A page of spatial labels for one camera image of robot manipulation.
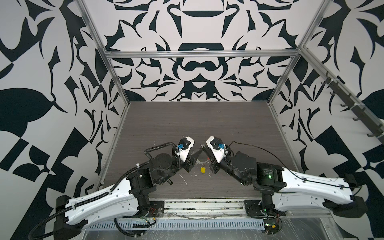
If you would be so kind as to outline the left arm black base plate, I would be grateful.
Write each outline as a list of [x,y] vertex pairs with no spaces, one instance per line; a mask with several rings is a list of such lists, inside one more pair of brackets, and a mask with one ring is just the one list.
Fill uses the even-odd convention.
[[150,201],[150,208],[147,217],[160,217],[164,214],[165,202],[164,201]]

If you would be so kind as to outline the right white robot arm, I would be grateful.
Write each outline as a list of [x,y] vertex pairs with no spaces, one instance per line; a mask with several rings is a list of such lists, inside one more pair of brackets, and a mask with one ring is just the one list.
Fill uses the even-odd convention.
[[253,186],[262,194],[261,215],[282,214],[295,209],[320,209],[335,216],[356,219],[367,211],[362,197],[355,196],[354,176],[325,178],[302,174],[286,167],[259,163],[242,152],[234,154],[228,147],[201,146],[211,161],[210,170],[222,170],[243,186]]

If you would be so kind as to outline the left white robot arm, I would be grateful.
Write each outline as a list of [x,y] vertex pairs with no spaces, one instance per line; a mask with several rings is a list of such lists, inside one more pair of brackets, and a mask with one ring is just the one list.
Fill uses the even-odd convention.
[[195,166],[202,150],[191,154],[190,149],[173,143],[149,148],[144,151],[149,160],[124,173],[114,185],[78,198],[57,198],[54,239],[72,239],[104,220],[146,216],[151,208],[149,194],[158,185],[170,184],[179,170],[190,172]]

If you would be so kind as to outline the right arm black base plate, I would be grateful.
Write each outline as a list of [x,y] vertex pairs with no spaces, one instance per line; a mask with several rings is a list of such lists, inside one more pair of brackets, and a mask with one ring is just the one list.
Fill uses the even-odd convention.
[[251,218],[266,218],[268,216],[271,203],[263,200],[245,200],[246,214]]

